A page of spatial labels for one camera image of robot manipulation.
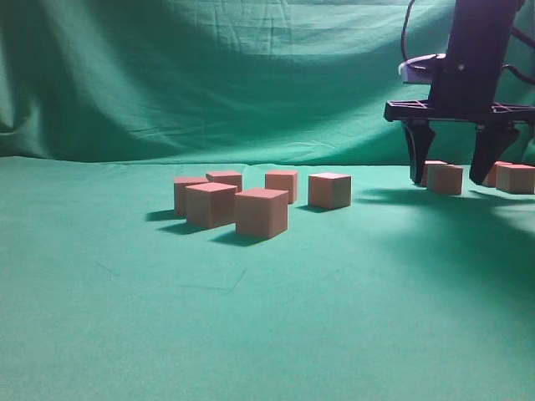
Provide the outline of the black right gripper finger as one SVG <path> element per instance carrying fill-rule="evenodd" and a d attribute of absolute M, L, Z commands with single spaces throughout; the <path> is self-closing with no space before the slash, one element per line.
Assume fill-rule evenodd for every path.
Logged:
<path fill-rule="evenodd" d="M 402 122 L 409 152 L 410 179 L 416 185 L 422 182 L 425 162 L 436 136 L 426 120 L 404 120 Z"/>
<path fill-rule="evenodd" d="M 485 124 L 476 130 L 475 150 L 470 168 L 470 180 L 481 185 L 502 154 L 518 139 L 519 130 L 513 123 Z"/>

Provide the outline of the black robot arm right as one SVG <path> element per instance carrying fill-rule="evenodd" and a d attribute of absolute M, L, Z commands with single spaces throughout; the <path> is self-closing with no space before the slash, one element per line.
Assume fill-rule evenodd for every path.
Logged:
<path fill-rule="evenodd" d="M 521 1 L 458 1 L 446 51 L 405 58 L 398 67 L 403 83 L 431 87 L 427 99 L 389 101 L 385 105 L 385 119 L 403 125 L 410 178 L 415 184 L 422 182 L 426 158 L 436 135 L 430 127 L 432 121 L 476 125 L 469 177 L 477 185 L 517 140 L 517 124 L 534 123 L 532 106 L 499 104 L 495 100 L 498 81 L 505 70 L 523 82 L 534 82 L 504 62 L 511 37 L 534 45 L 513 25 L 522 6 Z"/>

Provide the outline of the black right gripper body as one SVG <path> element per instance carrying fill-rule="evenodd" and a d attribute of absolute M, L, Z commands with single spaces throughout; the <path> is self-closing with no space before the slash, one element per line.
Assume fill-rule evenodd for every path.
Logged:
<path fill-rule="evenodd" d="M 390 100 L 384 118 L 389 121 L 426 120 L 485 123 L 534 123 L 534 108 L 494 100 L 496 80 L 470 72 L 464 63 L 446 67 L 446 57 L 436 70 L 427 99 Z"/>

